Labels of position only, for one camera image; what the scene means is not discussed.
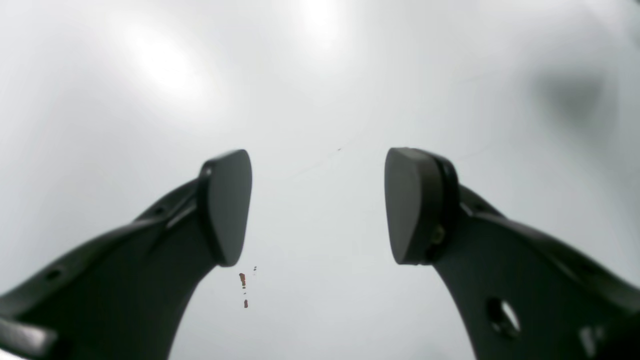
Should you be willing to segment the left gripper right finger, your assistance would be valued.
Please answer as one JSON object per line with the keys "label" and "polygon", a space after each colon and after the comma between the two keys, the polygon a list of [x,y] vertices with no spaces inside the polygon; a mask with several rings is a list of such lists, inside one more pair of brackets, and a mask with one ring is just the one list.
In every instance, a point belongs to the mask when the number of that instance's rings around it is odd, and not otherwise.
{"label": "left gripper right finger", "polygon": [[587,255],[505,217],[448,159],[407,147],[384,167],[400,265],[430,265],[478,360],[637,360],[640,292]]}

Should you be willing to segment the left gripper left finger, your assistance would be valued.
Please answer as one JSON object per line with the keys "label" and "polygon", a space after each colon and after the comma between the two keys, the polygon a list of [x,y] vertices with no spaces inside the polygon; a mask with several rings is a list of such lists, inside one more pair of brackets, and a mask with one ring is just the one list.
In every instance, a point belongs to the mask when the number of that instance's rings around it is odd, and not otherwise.
{"label": "left gripper left finger", "polygon": [[167,360],[198,284],[240,259],[251,193],[249,153],[224,153],[51,262],[1,296],[1,358]]}

